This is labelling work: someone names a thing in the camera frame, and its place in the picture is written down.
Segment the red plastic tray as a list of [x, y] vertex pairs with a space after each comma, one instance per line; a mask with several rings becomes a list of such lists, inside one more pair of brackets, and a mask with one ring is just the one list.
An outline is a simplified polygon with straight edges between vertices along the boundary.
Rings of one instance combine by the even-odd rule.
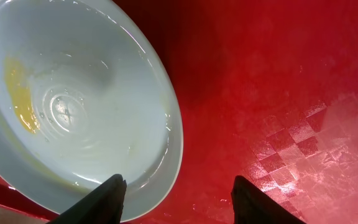
[[[183, 126], [172, 189], [126, 223], [234, 223], [237, 175], [306, 223], [358, 223], [358, 1], [112, 2], [154, 48]], [[1, 176], [0, 206], [60, 214]]]

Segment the light blue plate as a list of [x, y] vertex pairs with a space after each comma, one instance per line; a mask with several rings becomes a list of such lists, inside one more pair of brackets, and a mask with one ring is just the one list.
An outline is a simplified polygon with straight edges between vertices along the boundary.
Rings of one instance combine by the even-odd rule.
[[63, 213], [114, 174], [122, 221], [172, 189], [183, 126], [170, 79], [106, 0], [0, 1], [0, 176]]

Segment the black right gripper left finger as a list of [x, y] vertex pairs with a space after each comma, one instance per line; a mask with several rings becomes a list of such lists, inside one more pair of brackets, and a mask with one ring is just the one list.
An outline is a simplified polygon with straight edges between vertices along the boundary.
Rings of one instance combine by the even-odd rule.
[[118, 224], [121, 222], [127, 183], [114, 174], [86, 197], [47, 224]]

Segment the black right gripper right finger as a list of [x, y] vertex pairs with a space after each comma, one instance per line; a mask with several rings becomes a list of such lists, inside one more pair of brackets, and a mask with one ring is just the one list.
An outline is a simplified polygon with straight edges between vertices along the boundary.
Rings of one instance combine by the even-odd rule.
[[305, 224], [241, 175], [231, 192], [235, 224]]

